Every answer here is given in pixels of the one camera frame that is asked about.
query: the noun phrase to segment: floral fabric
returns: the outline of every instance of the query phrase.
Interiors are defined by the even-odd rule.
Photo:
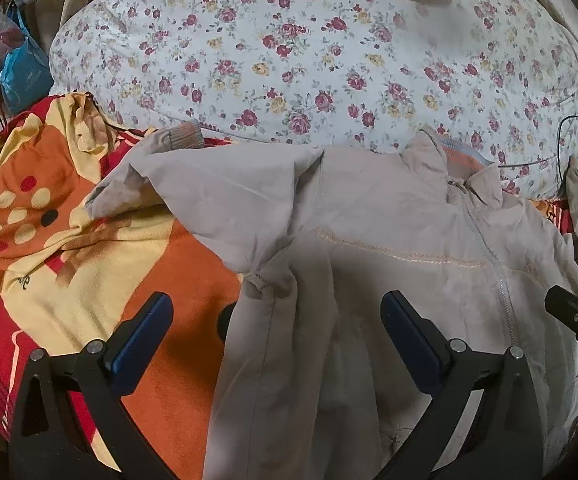
[[[532,198],[556,193],[578,114],[573,49],[535,0],[95,0],[50,62],[55,92],[140,128],[393,152],[428,123]]]

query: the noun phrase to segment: orange blanket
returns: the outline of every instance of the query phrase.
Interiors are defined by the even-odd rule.
[[[85,197],[141,135],[110,125],[86,94],[47,98],[0,134],[0,432],[31,350],[106,339],[160,290],[175,319],[124,403],[176,474],[199,479],[223,352],[216,320],[240,284],[164,206],[102,223],[86,215]],[[114,465],[82,397],[72,401],[99,459]]]

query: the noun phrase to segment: ribbed cuff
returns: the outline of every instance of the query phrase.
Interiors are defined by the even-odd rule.
[[[165,132],[163,132],[164,139],[169,144],[170,150],[205,147],[205,139],[203,139],[203,134],[200,132],[200,124],[196,120],[172,126],[167,128]]]

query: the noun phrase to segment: zipper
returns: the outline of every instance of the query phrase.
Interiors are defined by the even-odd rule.
[[[506,277],[504,276],[504,271],[502,270],[502,265],[500,264],[500,261],[496,258],[496,255],[487,245],[485,238],[482,235],[482,232],[480,231],[480,229],[478,229],[478,225],[476,224],[476,221],[471,215],[471,211],[469,211],[469,208],[467,207],[465,195],[468,193],[468,191],[465,189],[464,186],[458,184],[457,182],[449,181],[449,184],[457,187],[458,189],[460,189],[460,191],[462,191],[462,194],[460,196],[460,202],[462,203],[462,208],[466,213],[466,218],[468,219],[467,223],[470,224],[471,230],[478,234],[480,242],[484,247],[486,259],[489,260],[489,263],[493,267],[494,273],[496,274],[496,278],[498,279],[498,296],[500,303],[502,304],[502,308],[504,309],[509,339],[511,341],[511,346],[515,346],[518,344],[518,341],[515,335],[515,322],[511,307],[511,296],[509,295],[509,288],[506,282]]]

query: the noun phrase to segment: bedding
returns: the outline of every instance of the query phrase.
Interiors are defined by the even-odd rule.
[[[531,198],[555,195],[578,114],[574,50],[535,0],[95,0],[50,62],[56,91],[136,127],[393,152],[427,123]],[[566,167],[578,121],[560,144]]]
[[[188,122],[146,139],[172,148],[198,136]],[[223,356],[217,317],[240,283],[163,206],[95,222],[86,214],[84,198],[143,137],[112,127],[85,94],[44,99],[0,134],[0,433],[9,436],[29,352],[107,339],[161,290],[176,306],[173,324],[124,405],[180,478],[199,479]],[[72,403],[112,465],[82,397]]]

